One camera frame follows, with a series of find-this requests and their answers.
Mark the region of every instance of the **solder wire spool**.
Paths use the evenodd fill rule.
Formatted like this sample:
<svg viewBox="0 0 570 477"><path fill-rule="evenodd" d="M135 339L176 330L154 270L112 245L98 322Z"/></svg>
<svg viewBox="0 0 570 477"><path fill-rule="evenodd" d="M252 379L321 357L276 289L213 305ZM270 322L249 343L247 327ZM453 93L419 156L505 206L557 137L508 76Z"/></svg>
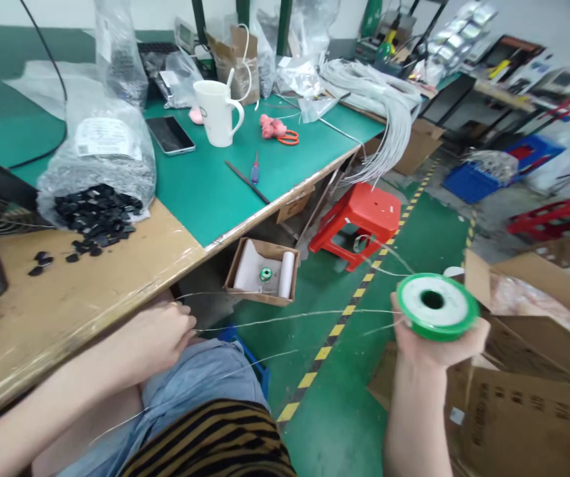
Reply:
<svg viewBox="0 0 570 477"><path fill-rule="evenodd" d="M273 272L271 271L271 268L269 267L265 267L260 271L260 281L261 282L268 282L271 279L271 275L273 274Z"/></svg>
<svg viewBox="0 0 570 477"><path fill-rule="evenodd" d="M472 328L479 306L461 284L443 275L411 275L397 289L399 306L412 330L433 341L453 341Z"/></svg>

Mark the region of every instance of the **person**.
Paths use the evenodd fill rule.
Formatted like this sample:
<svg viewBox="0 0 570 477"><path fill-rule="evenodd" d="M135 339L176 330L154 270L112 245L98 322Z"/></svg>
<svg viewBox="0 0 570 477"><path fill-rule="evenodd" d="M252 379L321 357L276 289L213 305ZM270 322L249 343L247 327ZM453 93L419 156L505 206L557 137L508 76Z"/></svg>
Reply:
<svg viewBox="0 0 570 477"><path fill-rule="evenodd" d="M385 476L449 477L446 368L483 350L489 324L436 343L394 316ZM0 417L0 477L31 463L37 477L295 476L242 348L195 338L195 323L189 307L156 303L57 369Z"/></svg>

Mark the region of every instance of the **scissors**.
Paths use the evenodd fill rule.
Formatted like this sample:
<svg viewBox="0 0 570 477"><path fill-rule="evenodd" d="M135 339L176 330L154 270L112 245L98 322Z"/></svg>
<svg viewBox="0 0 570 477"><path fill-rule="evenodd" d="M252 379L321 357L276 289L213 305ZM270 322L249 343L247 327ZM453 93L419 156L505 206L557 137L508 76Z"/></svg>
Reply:
<svg viewBox="0 0 570 477"><path fill-rule="evenodd" d="M287 129L285 134L276 138L283 144L287 146L295 146L296 144L300 144L300 140L298 139L298 133L292 131L291 129Z"/></svg>

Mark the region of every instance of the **black cable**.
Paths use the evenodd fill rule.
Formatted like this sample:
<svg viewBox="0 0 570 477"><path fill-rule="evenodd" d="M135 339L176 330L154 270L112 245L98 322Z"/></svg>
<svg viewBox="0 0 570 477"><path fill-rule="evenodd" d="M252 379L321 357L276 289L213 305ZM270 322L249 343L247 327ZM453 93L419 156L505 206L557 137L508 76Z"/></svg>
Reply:
<svg viewBox="0 0 570 477"><path fill-rule="evenodd" d="M55 68L55 71L58 74L58 78L60 79L60 84L62 85L62 92L64 93L64 107L66 108L66 103L68 102L68 94L66 93L66 86L64 85L64 79L62 78L62 75L60 73L60 69L58 68L57 63L55 63L55 59L53 59L53 55L51 54L51 50L49 50L48 45L46 44L46 40L44 39L44 37L42 35L42 31L40 30L40 27L38 26L38 24L35 23L35 20L33 19L33 15L31 15L31 12L29 11L26 3L24 3L24 0L20 0L20 3L22 3L22 6L24 7L26 14L28 15L29 19L31 20L31 23L33 24L33 27L35 28L35 31L38 33L38 36L40 37L40 41L42 41L42 45L43 45L44 49L46 50L46 54L48 55L48 59L51 60L51 63L53 63L53 68ZM26 166L27 164L31 164L33 162L39 161L40 159L44 159L45 157L50 156L55 151L57 151L57 149L64 143L64 141L66 140L67 134L68 134L68 128L66 127L66 121L64 121L64 136L62 137L62 139L60 140L60 142L58 143L57 146L55 146L53 149L45 152L44 154L41 154L40 156L34 157L33 159L25 160L24 162L20 162L19 164L15 164L14 166L9 166L9 169L17 169L17 168L20 168L22 166Z"/></svg>

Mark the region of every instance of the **black yellow striped shirt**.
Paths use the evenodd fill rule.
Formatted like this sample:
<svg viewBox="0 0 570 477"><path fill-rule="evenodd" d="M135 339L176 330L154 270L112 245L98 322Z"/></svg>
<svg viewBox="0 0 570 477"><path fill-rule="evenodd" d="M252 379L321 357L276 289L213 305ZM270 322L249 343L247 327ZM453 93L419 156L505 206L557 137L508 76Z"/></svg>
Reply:
<svg viewBox="0 0 570 477"><path fill-rule="evenodd" d="M276 423L260 404L216 399L147 442L121 477L295 477Z"/></svg>

